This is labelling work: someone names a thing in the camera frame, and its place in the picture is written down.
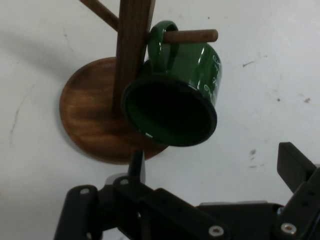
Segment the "mug rim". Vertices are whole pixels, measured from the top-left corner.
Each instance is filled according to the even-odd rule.
[[[138,130],[141,134],[143,134],[144,136],[146,136],[149,139],[152,139],[160,144],[163,145],[169,145],[169,146],[174,146],[174,147],[191,147],[191,146],[195,146],[198,144],[201,144],[205,141],[207,141],[215,132],[216,128],[217,128],[217,124],[218,124],[218,118],[217,118],[217,112],[215,109],[215,106],[212,104],[211,101],[209,101],[202,93],[199,89],[193,87],[192,85],[179,80],[178,78],[174,78],[168,75],[160,75],[160,74],[152,74],[149,77],[139,77],[136,81],[131,82],[126,89],[123,91],[123,95],[122,95],[122,101],[121,101],[121,107],[122,107],[122,111],[126,117],[126,119],[131,123],[131,125]],[[172,143],[172,142],[163,142],[162,140],[158,139],[157,137],[150,137],[149,134],[147,132],[144,132],[139,126],[138,124],[132,120],[130,114],[128,113],[128,108],[127,108],[127,99],[129,94],[137,89],[138,87],[147,85],[147,84],[152,84],[152,83],[160,83],[160,84],[167,84],[167,85],[171,85],[171,86],[182,86],[183,88],[188,88],[190,90],[190,93],[193,95],[193,97],[197,98],[202,105],[205,107],[205,109],[207,110],[207,112],[209,113],[209,118],[210,118],[210,127],[209,130],[207,131],[206,134],[203,135],[203,137],[199,140],[196,141],[192,141],[189,144],[177,144],[177,143]]]

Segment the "metal bolt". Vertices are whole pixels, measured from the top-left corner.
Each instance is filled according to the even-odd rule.
[[[81,195],[85,195],[85,194],[88,194],[88,193],[90,193],[90,189],[89,188],[84,188],[84,189],[81,189],[81,191],[80,191]]]
[[[279,207],[278,210],[276,211],[276,214],[281,215],[284,210],[285,210],[285,208],[283,206]]]
[[[128,184],[129,183],[129,180],[128,179],[122,179],[121,181],[120,181],[120,184],[121,185],[126,185],[126,184]]]
[[[284,232],[286,234],[290,234],[290,235],[294,235],[297,232],[296,226],[291,224],[291,223],[282,224],[281,225],[281,230],[282,230],[282,232]]]
[[[216,238],[216,237],[221,237],[223,234],[225,234],[225,231],[220,226],[212,226],[209,228],[209,234],[212,237]]]

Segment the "wooden branch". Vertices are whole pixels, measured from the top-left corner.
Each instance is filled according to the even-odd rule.
[[[105,21],[110,27],[118,31],[119,18],[114,15],[108,8],[106,8],[98,0],[80,0],[86,5],[92,12],[98,15],[103,21]]]
[[[118,31],[119,18],[98,0],[80,0],[103,21]],[[168,31],[164,34],[165,44],[213,43],[218,39],[217,30]]]
[[[217,30],[167,31],[164,44],[213,43],[218,39]]]

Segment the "white surface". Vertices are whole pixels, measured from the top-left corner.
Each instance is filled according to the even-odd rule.
[[[119,0],[103,3],[118,12]],[[157,1],[153,24],[173,20],[181,30],[219,31],[212,46],[223,77],[213,137],[148,161],[150,187],[193,205],[287,202],[291,193],[276,170],[278,143],[293,142],[319,163],[319,12],[319,0]],[[116,32],[77,0],[1,1],[0,239],[53,239],[69,189],[101,188],[127,170],[82,154],[58,113],[67,79],[115,56],[116,42]],[[105,239],[122,234],[113,230]]]

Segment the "wooden mug tree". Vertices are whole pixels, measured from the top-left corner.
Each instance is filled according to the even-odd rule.
[[[135,131],[121,110],[122,93],[144,63],[156,0],[120,0],[119,18],[98,0],[80,0],[118,32],[116,57],[80,68],[66,83],[60,116],[70,138],[89,155],[114,164],[127,164],[137,149],[146,159],[167,148]],[[164,43],[207,43],[216,30],[166,32]]]

